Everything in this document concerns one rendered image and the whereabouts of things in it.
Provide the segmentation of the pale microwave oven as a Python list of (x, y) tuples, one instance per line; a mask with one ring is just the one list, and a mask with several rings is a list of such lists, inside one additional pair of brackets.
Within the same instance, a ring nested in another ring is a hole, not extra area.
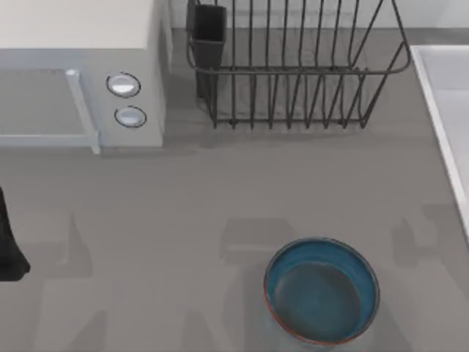
[[(0, 0), (0, 69), (77, 70), (101, 151), (163, 144), (172, 50), (169, 0)], [(139, 94), (108, 91), (120, 72), (141, 82)], [(146, 123), (121, 126), (114, 112), (126, 106)]]

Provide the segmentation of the white sink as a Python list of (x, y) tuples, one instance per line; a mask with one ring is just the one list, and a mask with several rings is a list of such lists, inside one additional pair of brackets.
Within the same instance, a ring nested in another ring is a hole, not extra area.
[(469, 243), (469, 45), (410, 50)]

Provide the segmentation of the black cutlery holder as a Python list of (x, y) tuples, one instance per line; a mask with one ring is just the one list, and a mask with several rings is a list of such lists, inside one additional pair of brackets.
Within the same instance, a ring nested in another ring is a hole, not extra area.
[(186, 29), (196, 67), (196, 96), (210, 96), (211, 81), (217, 74), (203, 70), (218, 71), (221, 66), (226, 42), (226, 8), (219, 4), (202, 4), (199, 0), (188, 0)]

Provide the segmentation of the blue bowl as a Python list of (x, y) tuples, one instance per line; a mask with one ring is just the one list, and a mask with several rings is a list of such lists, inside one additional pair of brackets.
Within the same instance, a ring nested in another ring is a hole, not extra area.
[(332, 348), (366, 333), (381, 301), (368, 260), (333, 238), (300, 238), (282, 246), (265, 269), (263, 296), (270, 316), (289, 336)]

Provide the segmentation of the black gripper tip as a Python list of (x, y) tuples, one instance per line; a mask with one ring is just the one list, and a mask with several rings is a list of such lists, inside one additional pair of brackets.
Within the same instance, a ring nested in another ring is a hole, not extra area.
[(30, 270), (31, 265), (14, 238), (0, 187), (0, 282), (19, 282)]

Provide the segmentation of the round silver microwave knob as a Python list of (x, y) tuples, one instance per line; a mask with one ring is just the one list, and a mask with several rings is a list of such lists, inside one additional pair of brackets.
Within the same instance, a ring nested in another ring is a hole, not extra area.
[(106, 87), (119, 98), (131, 98), (140, 93), (141, 82), (130, 73), (120, 72), (107, 77)]
[(147, 121), (146, 113), (137, 106), (116, 109), (114, 119), (124, 128), (140, 128)]

